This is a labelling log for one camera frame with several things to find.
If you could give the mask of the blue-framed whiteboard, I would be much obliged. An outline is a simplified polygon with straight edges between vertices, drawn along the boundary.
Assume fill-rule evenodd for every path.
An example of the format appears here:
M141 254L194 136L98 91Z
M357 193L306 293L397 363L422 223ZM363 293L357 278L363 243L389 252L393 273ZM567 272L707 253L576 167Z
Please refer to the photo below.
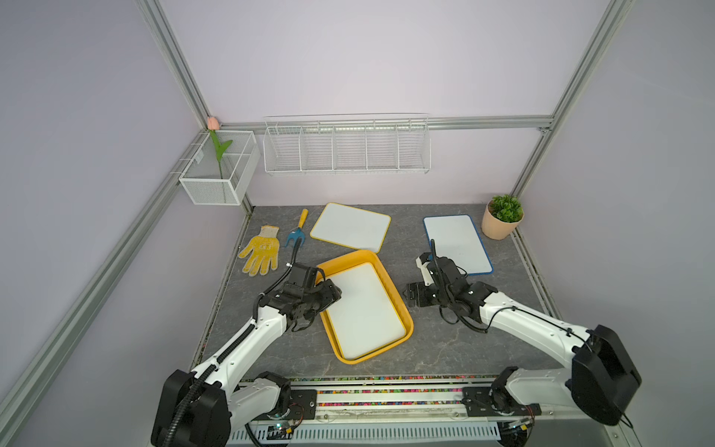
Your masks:
M424 226L428 240L436 242L437 255L452 259L469 276L493 273L492 262L470 216L429 216Z

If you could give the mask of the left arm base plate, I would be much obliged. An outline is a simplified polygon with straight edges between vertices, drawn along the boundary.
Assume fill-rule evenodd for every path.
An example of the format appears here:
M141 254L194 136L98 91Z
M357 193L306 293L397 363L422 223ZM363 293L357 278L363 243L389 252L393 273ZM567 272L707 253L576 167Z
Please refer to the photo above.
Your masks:
M291 389L279 397L277 407L266 414L272 420L314 420L318 409L316 389Z

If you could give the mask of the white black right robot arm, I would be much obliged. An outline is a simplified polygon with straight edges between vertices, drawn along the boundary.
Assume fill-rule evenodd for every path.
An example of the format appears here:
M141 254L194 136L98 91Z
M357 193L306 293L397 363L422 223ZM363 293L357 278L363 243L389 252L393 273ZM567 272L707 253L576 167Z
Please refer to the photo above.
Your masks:
M576 408L605 426L626 420L642 377L615 331L558 320L485 282L469 282L450 258L423 253L415 262L423 279L408 285L407 296L417 307L449 311L451 324L475 333L509 333L558 363L555 370L504 368L488 393L497 413L539 404Z

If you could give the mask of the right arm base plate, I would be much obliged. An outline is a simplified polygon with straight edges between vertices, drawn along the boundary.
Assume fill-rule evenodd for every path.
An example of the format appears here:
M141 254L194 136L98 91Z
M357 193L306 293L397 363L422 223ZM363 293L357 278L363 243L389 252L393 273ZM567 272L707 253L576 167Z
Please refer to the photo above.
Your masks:
M469 417L538 416L539 404L519 404L512 398L495 397L490 387L464 387L461 404Z

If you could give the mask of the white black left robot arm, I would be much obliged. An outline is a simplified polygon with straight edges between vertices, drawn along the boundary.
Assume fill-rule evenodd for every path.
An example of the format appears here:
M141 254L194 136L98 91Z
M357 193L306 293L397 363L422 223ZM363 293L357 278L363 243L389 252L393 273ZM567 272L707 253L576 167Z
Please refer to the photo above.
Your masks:
M292 264L259 294L251 318L214 355L193 370L173 372L164 383L150 443L154 446L224 446L234 428L261 415L290 413L290 380L273 372L249 385L241 380L287 331L308 328L342 297L316 266Z

